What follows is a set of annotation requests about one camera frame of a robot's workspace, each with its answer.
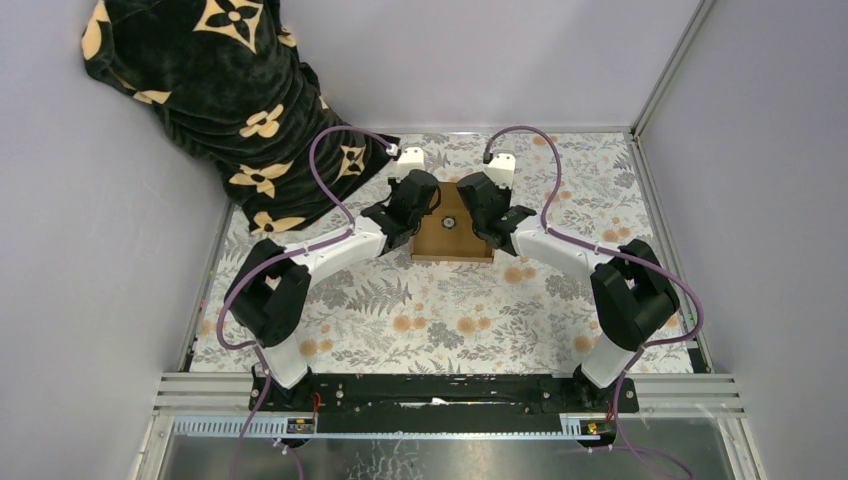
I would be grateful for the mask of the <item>brown cardboard box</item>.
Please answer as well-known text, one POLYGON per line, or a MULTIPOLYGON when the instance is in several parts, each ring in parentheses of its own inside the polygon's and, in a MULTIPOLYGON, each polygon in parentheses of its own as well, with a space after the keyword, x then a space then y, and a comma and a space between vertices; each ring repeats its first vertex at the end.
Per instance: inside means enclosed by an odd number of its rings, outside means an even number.
POLYGON ((440 189, 440 205, 422 219, 419 232, 410 241, 411 259, 492 263, 494 251, 472 232, 456 183, 441 182, 440 189))

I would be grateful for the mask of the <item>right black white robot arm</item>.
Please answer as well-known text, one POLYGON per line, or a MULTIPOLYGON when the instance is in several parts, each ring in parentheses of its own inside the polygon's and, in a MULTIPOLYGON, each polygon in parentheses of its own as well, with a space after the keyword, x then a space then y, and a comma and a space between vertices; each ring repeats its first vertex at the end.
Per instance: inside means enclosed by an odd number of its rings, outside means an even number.
POLYGON ((680 307, 654 251, 641 240, 614 249, 545 228, 484 173, 463 178, 457 190, 473 233, 488 246, 542 262, 592 290, 602 334, 575 371, 573 396, 583 410, 601 410, 613 398, 612 384, 680 307))

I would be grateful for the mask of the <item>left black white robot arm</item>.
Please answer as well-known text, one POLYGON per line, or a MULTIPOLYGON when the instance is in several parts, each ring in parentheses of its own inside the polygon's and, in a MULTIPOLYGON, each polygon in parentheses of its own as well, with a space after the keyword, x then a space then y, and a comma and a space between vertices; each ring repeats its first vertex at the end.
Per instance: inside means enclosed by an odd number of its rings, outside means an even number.
POLYGON ((309 401, 309 366, 294 338, 310 288, 354 264, 376 259, 404 245, 435 210, 438 180, 411 170, 392 183, 387 203, 364 209, 352 225, 303 244, 280 246, 262 240, 250 251, 222 307, 247 329, 262 371, 274 384, 272 398, 288 411, 309 401))

